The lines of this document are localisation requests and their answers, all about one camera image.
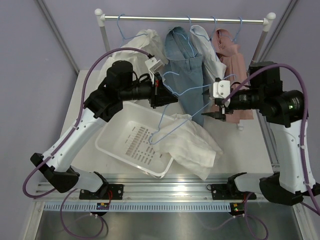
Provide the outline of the blue denim skirt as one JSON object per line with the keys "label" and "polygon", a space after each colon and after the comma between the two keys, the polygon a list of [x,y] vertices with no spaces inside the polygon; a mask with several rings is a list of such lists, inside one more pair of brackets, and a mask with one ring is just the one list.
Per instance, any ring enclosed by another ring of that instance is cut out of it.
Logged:
{"label": "blue denim skirt", "polygon": [[185,29],[180,26],[167,33],[164,53],[168,60],[165,66],[165,84],[180,94],[178,101],[183,111],[189,115],[195,114],[192,120],[203,126],[203,56],[193,46]]}

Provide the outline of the white pleated skirt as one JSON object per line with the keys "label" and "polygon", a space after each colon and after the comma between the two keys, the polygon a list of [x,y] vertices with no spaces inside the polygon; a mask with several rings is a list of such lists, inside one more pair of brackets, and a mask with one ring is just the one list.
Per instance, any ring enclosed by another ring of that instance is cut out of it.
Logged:
{"label": "white pleated skirt", "polygon": [[149,138],[155,152],[169,154],[201,180],[206,180],[223,150],[211,135],[189,114],[173,114],[173,121],[160,124]]}

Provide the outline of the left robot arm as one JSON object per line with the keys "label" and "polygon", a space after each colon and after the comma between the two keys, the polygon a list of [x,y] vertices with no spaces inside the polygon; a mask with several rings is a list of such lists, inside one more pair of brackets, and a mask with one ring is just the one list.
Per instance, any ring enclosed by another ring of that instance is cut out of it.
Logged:
{"label": "left robot arm", "polygon": [[[178,94],[169,90],[160,75],[156,79],[157,84],[150,79],[139,80],[130,62],[114,62],[98,88],[82,101],[79,115],[69,131],[46,152],[32,155],[30,160],[35,168],[60,193],[77,188],[103,199],[108,194],[107,180],[98,172],[72,167],[72,161],[92,135],[123,109],[125,101],[149,100],[152,107],[177,102]],[[215,159],[223,153],[191,115],[178,114],[172,124],[159,126],[148,142],[156,152],[169,154],[186,168],[194,168],[203,180],[208,177]]]}

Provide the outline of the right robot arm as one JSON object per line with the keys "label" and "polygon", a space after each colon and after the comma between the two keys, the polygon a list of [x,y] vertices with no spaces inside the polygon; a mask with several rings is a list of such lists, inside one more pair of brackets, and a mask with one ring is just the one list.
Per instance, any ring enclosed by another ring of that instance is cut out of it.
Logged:
{"label": "right robot arm", "polygon": [[320,193],[315,181],[307,147],[308,96],[304,84],[300,90],[285,91],[280,70],[291,71],[298,81],[301,75],[291,66],[272,61],[253,63],[249,76],[237,87],[228,80],[216,78],[212,98],[219,110],[208,116],[226,121],[236,110],[257,110],[265,117],[275,140],[280,170],[267,175],[241,172],[228,178],[224,187],[212,189],[213,199],[230,197],[239,200],[249,194],[261,194],[269,202],[294,206],[305,196]]}

